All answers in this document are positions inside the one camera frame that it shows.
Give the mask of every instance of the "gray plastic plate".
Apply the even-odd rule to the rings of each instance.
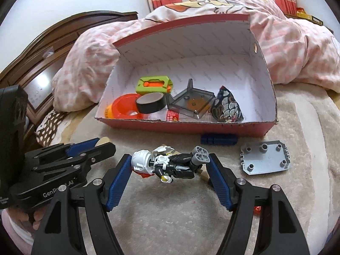
[[[245,143],[241,147],[241,164],[249,175],[280,172],[292,167],[286,145],[279,140]]]

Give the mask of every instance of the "red cardboard box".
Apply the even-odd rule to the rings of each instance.
[[[183,18],[147,28],[114,43],[121,56],[112,70],[96,119],[114,128],[170,133],[234,133],[261,137],[277,122],[273,83],[250,31],[249,16],[214,14]],[[166,75],[172,95],[187,87],[214,92],[224,85],[238,102],[241,123],[106,119],[105,108],[121,95],[135,93],[142,76]]]

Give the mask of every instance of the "gray transparent plastic tray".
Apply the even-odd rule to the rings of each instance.
[[[279,140],[243,144],[241,164],[249,175],[280,172],[292,167],[286,145]]]
[[[215,100],[213,92],[193,88],[193,79],[189,79],[188,87],[175,97],[165,95],[168,110],[200,119],[211,107]]]

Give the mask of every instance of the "black tape roll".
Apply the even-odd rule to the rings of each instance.
[[[137,109],[142,114],[150,114],[163,109],[166,105],[163,93],[148,93],[136,100]]]

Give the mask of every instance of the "fluffy blanket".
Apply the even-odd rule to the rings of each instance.
[[[236,146],[204,146],[216,153],[224,166],[253,185],[279,184],[301,223],[311,255],[322,249],[340,214],[340,112],[324,89],[292,83],[275,86],[278,124],[265,140],[281,140],[288,147],[292,168],[279,173],[248,176],[241,169],[241,138]],[[92,166],[88,181],[103,177],[124,153],[153,150],[165,143],[188,152],[200,143],[199,135],[174,135],[113,129],[96,119],[96,107],[83,119],[71,138],[80,142],[108,136],[117,147],[114,157]],[[216,254],[231,213],[198,175],[164,184],[156,177],[143,179],[132,173],[120,204],[109,214],[125,254]],[[246,254],[253,254],[258,217],[254,217]],[[85,210],[81,223],[86,249],[95,254]]]
[[[195,0],[159,7],[144,19],[84,32],[53,78],[54,109],[78,111],[99,102],[119,58],[115,41],[179,18],[233,13],[250,15],[251,31],[275,84],[307,82],[340,92],[340,44],[326,27],[286,18],[273,0]]]

